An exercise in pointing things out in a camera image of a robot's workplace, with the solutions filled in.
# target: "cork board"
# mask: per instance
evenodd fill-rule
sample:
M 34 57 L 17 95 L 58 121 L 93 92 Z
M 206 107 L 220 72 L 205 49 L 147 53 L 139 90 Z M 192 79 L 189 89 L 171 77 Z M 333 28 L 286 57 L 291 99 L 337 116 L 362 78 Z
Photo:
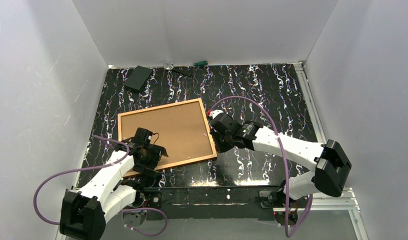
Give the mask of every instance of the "cork board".
M 157 171 L 217 157 L 201 98 L 124 112 L 117 119 L 119 141 L 133 137 L 139 127 L 159 134 L 155 144 L 165 147 L 168 157 L 161 157 Z M 138 174 L 129 171 L 124 177 Z

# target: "marble pattern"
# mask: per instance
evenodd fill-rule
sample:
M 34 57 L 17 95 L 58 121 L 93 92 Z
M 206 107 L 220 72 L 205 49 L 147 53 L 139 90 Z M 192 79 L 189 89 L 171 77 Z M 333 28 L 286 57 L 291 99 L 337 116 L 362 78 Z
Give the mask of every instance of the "marble pattern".
M 227 96 L 245 96 L 265 108 L 279 132 L 316 142 L 308 109 L 294 67 L 290 64 L 223 65 L 182 67 L 193 72 L 185 77 L 163 68 L 153 73 L 141 93 L 123 86 L 133 69 L 109 69 L 96 110 L 91 136 L 118 139 L 117 114 L 169 103 L 202 98 L 208 110 L 217 100 Z M 218 106 L 239 122 L 254 120 L 270 126 L 256 106 L 244 100 L 228 100 Z M 113 149 L 90 138 L 83 167 L 106 162 Z M 288 163 L 290 175 L 306 169 Z M 84 186 L 96 172 L 82 172 L 78 187 Z M 217 160 L 163 170 L 161 179 L 145 183 L 146 187 L 265 186 L 278 185 L 285 179 L 283 161 L 273 154 L 234 148 L 218 155 Z

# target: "black cable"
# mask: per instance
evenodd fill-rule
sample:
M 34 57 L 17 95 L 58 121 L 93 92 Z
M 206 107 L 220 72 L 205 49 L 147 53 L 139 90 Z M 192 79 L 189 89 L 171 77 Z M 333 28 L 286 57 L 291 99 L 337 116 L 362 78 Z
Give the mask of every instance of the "black cable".
M 157 135 L 157 139 L 154 141 L 154 143 L 153 143 L 153 145 L 155 145 L 156 144 L 156 142 L 157 142 L 157 140 L 159 139 L 159 137 L 160 137 L 160 134 L 158 133 L 158 132 L 156 132 L 156 133 L 153 133 L 152 135 Z

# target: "gray floor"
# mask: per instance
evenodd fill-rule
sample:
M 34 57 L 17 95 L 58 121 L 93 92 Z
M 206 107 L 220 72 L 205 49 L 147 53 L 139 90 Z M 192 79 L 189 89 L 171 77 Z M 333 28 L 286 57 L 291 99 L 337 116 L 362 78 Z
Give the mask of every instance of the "gray floor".
M 140 228 L 158 232 L 163 221 L 145 221 Z M 348 211 L 312 211 L 293 236 L 299 240 L 356 240 Z M 124 228 L 115 216 L 106 226 L 102 240 L 149 239 Z M 257 219 L 169 219 L 166 230 L 155 240 L 286 240 L 283 228 L 274 221 Z

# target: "green object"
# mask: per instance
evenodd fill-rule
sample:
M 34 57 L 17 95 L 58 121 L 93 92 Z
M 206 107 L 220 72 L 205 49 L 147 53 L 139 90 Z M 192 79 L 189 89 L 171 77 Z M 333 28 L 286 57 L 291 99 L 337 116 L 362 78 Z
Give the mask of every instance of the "green object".
M 199 61 L 199 62 L 194 63 L 193 65 L 194 65 L 194 67 L 203 67 L 203 66 L 206 66 L 208 64 L 209 64 L 208 61 Z

